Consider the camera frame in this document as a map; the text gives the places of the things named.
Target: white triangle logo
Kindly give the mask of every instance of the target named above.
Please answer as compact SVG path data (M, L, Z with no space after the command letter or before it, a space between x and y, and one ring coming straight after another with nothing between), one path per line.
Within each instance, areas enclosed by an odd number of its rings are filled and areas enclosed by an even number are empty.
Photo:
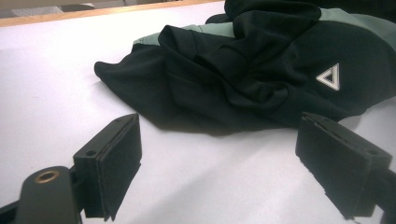
M339 91L340 90L340 75L338 64L329 68L324 73L317 76L317 81L325 84L326 86Z

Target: gray fabric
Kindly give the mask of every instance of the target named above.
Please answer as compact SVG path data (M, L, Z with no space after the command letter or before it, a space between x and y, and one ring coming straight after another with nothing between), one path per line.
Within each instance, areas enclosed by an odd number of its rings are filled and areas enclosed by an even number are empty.
M396 24L377 17L348 14L340 8L321 8L320 21L336 21L368 30L386 41L396 50Z
M217 23L217 24L206 24L206 25L189 25L183 27L185 30L192 30L199 33L205 33L210 35L223 35L228 37L235 37L233 34L233 23ZM154 35L147 35L142 38L137 39L134 44L144 44L144 45L156 45L160 46L158 42L158 36L160 33Z

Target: black fabric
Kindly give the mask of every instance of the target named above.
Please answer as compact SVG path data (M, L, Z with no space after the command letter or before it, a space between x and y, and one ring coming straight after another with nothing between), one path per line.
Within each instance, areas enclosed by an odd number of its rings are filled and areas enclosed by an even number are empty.
M318 21L314 5L265 3L234 9L235 38L166 26L160 46L135 44L95 72L154 124L184 132L297 127L302 112L339 120L396 94L396 54L381 38ZM316 80L335 64L339 91Z
M233 20L236 16L250 10L276 10L282 12L301 13L294 3L312 4L322 8L339 7L348 13L371 15L396 22L395 0L227 0L225 12Z

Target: white table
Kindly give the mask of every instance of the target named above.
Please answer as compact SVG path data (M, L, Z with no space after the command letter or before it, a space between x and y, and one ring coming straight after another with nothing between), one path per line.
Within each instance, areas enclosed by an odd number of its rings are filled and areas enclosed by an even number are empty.
M203 24L223 4L0 28L0 206L19 199L28 175L71 167L111 120L134 113L94 74L95 62L117 63L138 37L165 24ZM395 115L393 98L341 123L395 156ZM142 166L114 223L354 223L295 156L295 130L213 137L161 131L142 117L140 125ZM376 209L357 221L377 224L381 216Z

